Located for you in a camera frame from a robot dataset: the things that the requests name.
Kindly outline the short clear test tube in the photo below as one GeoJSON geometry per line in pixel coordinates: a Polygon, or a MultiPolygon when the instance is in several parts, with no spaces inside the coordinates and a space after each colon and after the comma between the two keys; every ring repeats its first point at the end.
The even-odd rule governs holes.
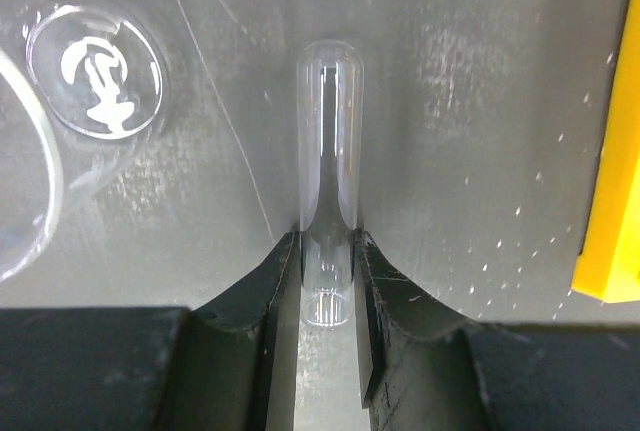
{"type": "Polygon", "coordinates": [[[364,67],[338,40],[305,48],[296,69],[302,319],[334,329],[351,317],[364,67]]]}

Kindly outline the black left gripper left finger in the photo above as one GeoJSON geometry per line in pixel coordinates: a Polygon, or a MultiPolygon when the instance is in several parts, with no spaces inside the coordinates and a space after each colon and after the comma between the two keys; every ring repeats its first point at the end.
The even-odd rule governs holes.
{"type": "Polygon", "coordinates": [[[300,236],[196,308],[1,313],[5,430],[289,430],[300,236]]]}

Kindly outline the yellow test tube rack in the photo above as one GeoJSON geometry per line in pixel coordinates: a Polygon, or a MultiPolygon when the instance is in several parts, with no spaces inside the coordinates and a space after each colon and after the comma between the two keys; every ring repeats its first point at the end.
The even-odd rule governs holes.
{"type": "Polygon", "coordinates": [[[639,0],[629,1],[572,289],[605,303],[639,299],[639,0]]]}

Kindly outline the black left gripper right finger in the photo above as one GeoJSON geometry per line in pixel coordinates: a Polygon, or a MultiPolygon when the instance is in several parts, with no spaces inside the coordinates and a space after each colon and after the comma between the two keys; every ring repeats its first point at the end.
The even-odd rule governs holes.
{"type": "Polygon", "coordinates": [[[635,430],[639,329],[478,322],[355,233],[361,403],[374,430],[635,430]]]}

